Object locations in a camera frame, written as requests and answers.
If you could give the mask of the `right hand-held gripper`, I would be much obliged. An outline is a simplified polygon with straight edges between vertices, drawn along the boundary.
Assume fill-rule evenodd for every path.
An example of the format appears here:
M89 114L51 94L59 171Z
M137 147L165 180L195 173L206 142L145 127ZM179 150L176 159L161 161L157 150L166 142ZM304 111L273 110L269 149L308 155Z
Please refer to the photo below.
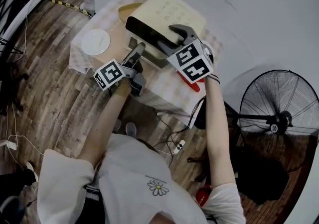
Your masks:
M214 55L210 46L198 38L190 26L172 24L168 27L180 36L181 45L167 45L161 40L157 41L157 45L186 81L193 84L212 74Z

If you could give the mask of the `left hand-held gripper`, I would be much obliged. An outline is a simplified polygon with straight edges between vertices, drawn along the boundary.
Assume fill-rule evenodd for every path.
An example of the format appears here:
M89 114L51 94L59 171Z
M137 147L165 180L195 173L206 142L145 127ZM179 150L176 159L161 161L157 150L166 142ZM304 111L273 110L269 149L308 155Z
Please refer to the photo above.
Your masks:
M143 67L140 63L140 57L145 47L146 45L141 42L125 57L122 64L113 59L97 69L94 79L102 91L109 89L122 78L128 78L132 88L131 94L135 97L142 94L145 88L145 79L142 75Z

